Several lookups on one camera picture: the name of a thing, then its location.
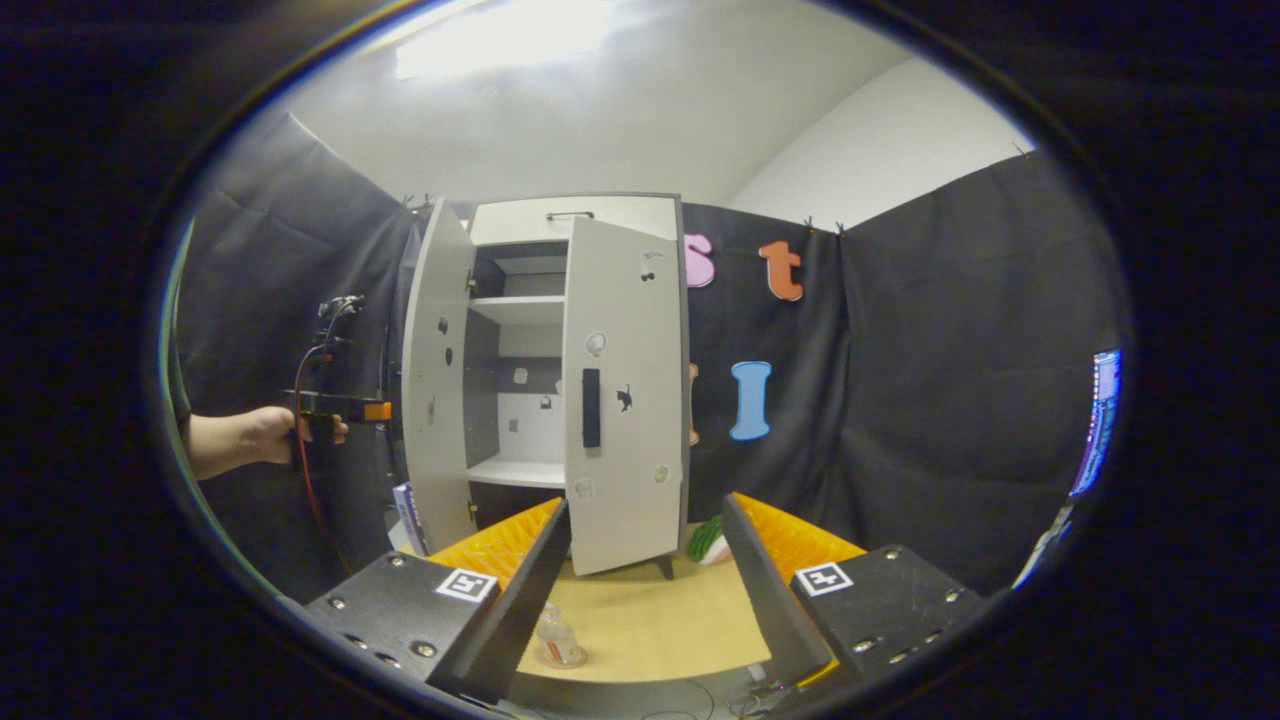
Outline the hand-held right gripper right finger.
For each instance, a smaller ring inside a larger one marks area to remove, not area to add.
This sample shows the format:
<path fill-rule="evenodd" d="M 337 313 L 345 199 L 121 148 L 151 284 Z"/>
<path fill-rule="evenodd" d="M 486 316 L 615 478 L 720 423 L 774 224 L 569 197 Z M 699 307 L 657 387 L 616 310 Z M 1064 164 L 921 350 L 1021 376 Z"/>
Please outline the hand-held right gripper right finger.
<path fill-rule="evenodd" d="M 781 685 L 879 682 L 986 610 L 984 596 L 901 544 L 864 550 L 737 492 L 719 518 Z"/>

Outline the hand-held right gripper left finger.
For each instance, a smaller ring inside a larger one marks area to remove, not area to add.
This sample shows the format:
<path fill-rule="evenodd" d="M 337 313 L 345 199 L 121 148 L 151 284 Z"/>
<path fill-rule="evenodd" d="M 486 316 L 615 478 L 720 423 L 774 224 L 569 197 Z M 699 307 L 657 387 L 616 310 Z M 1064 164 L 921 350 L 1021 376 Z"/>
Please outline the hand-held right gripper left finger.
<path fill-rule="evenodd" d="M 388 552 L 305 607 L 308 626 L 397 685 L 504 698 L 570 550 L 553 498 L 421 559 Z"/>

